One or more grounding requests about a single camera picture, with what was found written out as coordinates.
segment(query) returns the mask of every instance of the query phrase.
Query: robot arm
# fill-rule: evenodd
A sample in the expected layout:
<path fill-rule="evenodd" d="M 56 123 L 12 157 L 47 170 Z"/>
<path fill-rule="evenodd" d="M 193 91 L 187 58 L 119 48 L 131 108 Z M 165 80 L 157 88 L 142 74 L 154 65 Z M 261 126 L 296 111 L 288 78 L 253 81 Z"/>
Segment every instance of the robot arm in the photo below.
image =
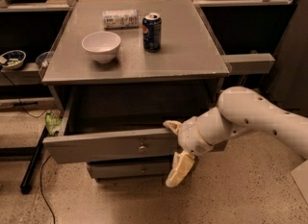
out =
<path fill-rule="evenodd" d="M 166 121 L 164 126 L 178 135 L 183 148 L 175 154 L 166 185 L 176 187 L 190 172 L 195 156 L 213 150 L 217 143 L 257 130 L 276 137 L 308 159 L 308 118 L 274 106 L 255 91 L 231 87 L 223 91 L 217 105 L 184 123 Z"/>

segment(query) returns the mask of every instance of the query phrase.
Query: cabinet top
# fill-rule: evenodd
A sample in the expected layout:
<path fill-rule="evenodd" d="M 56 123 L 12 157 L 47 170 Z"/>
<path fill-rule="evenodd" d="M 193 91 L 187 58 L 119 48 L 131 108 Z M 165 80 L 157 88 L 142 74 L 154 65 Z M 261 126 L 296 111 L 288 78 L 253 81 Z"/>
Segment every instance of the cabinet top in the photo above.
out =
<path fill-rule="evenodd" d="M 102 12 L 131 9 L 161 15 L 161 50 L 144 50 L 140 19 L 139 28 L 111 30 L 122 40 L 116 59 L 105 64 L 92 60 L 82 40 L 104 30 Z M 47 85 L 82 85 L 208 79 L 228 74 L 192 1 L 99 1 L 76 4 L 42 81 Z"/>

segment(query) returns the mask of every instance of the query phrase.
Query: blue can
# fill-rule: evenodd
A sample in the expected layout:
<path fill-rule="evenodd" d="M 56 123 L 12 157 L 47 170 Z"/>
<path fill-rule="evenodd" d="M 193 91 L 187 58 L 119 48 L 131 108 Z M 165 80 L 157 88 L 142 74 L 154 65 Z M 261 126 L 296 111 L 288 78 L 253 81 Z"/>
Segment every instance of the blue can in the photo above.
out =
<path fill-rule="evenodd" d="M 161 48 L 162 18 L 156 12 L 147 14 L 142 20 L 143 47 L 147 51 Z"/>

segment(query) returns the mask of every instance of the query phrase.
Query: black cable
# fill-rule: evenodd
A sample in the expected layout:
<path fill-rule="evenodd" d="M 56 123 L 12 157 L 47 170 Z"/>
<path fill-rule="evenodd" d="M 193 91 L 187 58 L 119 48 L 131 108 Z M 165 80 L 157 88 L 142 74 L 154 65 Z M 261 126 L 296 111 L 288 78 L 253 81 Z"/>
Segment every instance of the black cable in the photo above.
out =
<path fill-rule="evenodd" d="M 48 201 L 47 201 L 47 199 L 46 199 L 46 197 L 45 197 L 45 195 L 43 193 L 43 188 L 42 188 L 42 173 L 43 173 L 43 169 L 44 169 L 46 163 L 49 161 L 50 158 L 51 158 L 51 155 L 48 156 L 48 158 L 45 160 L 45 162 L 41 166 L 40 174 L 39 174 L 39 178 L 40 178 L 40 182 L 39 182 L 40 188 L 39 189 L 40 189 L 40 194 L 41 194 L 42 198 L 44 199 L 44 201 L 46 203 L 46 206 L 48 207 L 48 209 L 51 212 L 53 223 L 56 224 L 56 216 L 55 216 L 54 212 L 52 211 L 52 209 L 51 209 L 51 207 L 50 207 L 50 205 L 49 205 L 49 203 L 48 203 Z"/>
<path fill-rule="evenodd" d="M 1 72 L 2 75 L 3 75 L 14 87 L 15 87 L 14 82 L 11 81 L 11 79 L 10 79 L 6 74 L 4 74 L 4 72 L 2 72 L 1 69 L 0 69 L 0 72 Z M 44 114 L 47 112 L 47 110 L 45 110 L 43 113 L 41 113 L 41 114 L 38 115 L 38 116 L 32 115 L 32 114 L 30 114 L 30 113 L 23 107 L 20 97 L 18 97 L 18 100 L 19 100 L 19 104 L 20 104 L 22 110 L 25 111 L 28 115 L 30 115 L 30 116 L 33 117 L 33 118 L 41 118 L 41 116 L 44 115 Z"/>

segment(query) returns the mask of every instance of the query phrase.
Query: lower drawer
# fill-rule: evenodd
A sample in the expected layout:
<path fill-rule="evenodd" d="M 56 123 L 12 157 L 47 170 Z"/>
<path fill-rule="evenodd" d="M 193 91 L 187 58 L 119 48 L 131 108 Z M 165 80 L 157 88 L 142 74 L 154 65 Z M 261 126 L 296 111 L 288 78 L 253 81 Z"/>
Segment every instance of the lower drawer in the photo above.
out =
<path fill-rule="evenodd" d="M 171 169 L 172 157 L 151 160 L 88 163 L 87 169 L 94 179 L 132 177 L 167 174 Z"/>

